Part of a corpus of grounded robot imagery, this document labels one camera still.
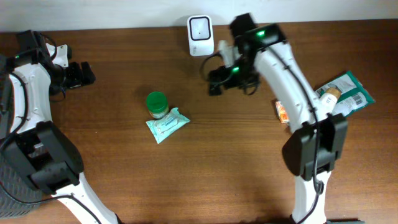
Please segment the orange tissue pack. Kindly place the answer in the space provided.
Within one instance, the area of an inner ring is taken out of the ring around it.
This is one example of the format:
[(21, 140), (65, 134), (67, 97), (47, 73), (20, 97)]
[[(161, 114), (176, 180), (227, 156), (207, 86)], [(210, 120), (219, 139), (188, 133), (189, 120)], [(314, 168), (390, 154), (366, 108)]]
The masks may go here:
[(277, 110), (277, 115), (279, 117), (280, 122), (288, 123), (289, 122), (288, 114), (280, 101), (276, 101), (275, 108)]

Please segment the green lid jar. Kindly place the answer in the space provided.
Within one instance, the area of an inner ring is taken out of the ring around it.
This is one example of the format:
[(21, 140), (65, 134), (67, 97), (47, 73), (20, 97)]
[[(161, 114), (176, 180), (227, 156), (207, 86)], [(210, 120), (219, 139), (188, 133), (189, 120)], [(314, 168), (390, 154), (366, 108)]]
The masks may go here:
[(146, 106), (154, 119), (161, 119), (169, 113), (169, 104), (166, 96), (159, 91), (148, 94)]

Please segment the mint wet wipes pack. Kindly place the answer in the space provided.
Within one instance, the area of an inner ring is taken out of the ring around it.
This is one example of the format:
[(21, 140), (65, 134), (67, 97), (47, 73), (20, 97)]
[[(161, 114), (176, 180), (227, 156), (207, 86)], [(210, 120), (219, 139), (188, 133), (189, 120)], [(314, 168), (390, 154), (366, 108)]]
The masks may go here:
[(190, 120), (182, 115), (178, 108), (173, 108), (161, 119), (146, 121), (157, 144), (168, 138), (176, 130), (189, 123)]

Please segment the white tube with cork cap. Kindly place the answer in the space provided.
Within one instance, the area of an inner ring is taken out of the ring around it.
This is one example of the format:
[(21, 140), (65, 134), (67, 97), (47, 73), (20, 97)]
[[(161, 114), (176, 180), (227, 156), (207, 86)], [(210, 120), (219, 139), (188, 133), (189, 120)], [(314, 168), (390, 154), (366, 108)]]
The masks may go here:
[(323, 114), (333, 114), (333, 110), (341, 96), (337, 88), (329, 87), (326, 90), (320, 88), (317, 90), (320, 97), (321, 112)]

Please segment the green glove package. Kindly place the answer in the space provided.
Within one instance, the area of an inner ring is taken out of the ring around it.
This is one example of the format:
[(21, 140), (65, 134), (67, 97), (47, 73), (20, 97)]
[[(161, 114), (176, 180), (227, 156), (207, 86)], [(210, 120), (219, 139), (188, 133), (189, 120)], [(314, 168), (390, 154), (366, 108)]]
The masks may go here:
[(324, 84), (315, 92), (321, 97), (329, 88), (337, 89), (341, 93), (331, 112), (332, 115), (342, 114), (343, 116), (350, 116), (376, 102), (351, 71), (347, 71)]

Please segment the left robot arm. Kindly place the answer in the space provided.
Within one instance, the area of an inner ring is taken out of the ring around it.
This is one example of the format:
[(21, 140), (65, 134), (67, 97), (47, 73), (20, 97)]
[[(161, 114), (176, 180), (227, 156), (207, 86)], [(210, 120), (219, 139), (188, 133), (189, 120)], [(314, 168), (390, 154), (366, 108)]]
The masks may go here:
[(119, 223), (90, 187), (76, 146), (53, 123), (52, 97), (91, 85), (87, 62), (68, 45), (27, 30), (19, 51), (1, 57), (1, 218), (19, 218), (57, 200), (82, 223)]

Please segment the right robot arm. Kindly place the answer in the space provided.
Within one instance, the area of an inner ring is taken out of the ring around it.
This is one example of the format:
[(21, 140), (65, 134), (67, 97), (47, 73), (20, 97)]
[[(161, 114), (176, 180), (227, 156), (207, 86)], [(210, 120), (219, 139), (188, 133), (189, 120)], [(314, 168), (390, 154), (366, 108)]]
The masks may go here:
[(215, 56), (223, 65), (207, 75), (209, 94), (222, 89), (257, 89), (265, 79), (289, 117), (291, 137), (282, 156), (295, 181), (292, 223), (327, 223), (326, 186), (341, 158), (348, 129), (342, 114), (333, 115), (325, 96), (318, 96), (294, 59), (278, 24), (259, 27), (249, 13), (229, 25), (234, 44), (219, 43)]

